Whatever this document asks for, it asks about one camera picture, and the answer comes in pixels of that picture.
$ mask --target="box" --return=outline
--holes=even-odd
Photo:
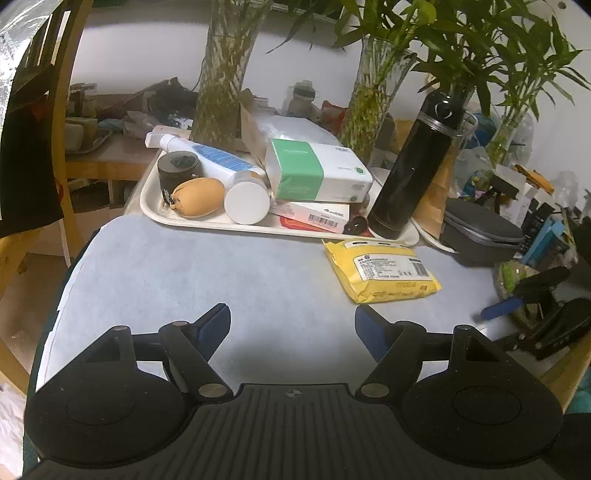
[[[373,183],[350,148],[272,138],[265,167],[275,198],[359,203]]]
[[[343,233],[343,228],[349,221],[347,203],[290,202],[271,196],[269,211],[334,233]]]

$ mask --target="wooden chair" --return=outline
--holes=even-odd
[[[86,18],[93,0],[64,0],[33,36],[12,85],[10,108],[26,105],[48,92],[49,115],[47,132],[51,143],[53,174],[63,187],[61,222],[64,255],[69,264],[82,248],[82,236],[76,225],[72,201],[67,188],[64,129],[66,106],[74,58],[82,36]],[[62,20],[69,12],[66,26],[57,46]],[[0,239],[0,296],[17,272],[29,246],[39,230],[16,233]],[[27,392],[28,374],[0,339],[0,373],[24,394]]]

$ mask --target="white jar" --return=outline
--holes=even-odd
[[[252,170],[242,170],[232,176],[223,205],[231,220],[252,225],[269,213],[271,199],[261,177]]]

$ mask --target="small container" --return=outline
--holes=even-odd
[[[172,204],[171,195],[182,183],[201,177],[199,158],[193,152],[171,152],[158,159],[158,179],[162,198]]]
[[[316,98],[316,91],[312,82],[303,80],[294,85],[293,97],[289,101],[285,116],[297,116],[299,118],[311,118],[314,108],[312,101]]]
[[[486,207],[448,199],[439,240],[467,260],[493,264],[513,258],[523,233],[517,225]]]
[[[243,170],[232,177],[223,205],[231,220],[252,225],[269,213],[271,199],[262,178],[252,170]]]

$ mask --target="black thermos bottle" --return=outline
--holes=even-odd
[[[369,227],[397,239],[437,173],[464,114],[463,99],[429,93],[382,191],[368,215]]]

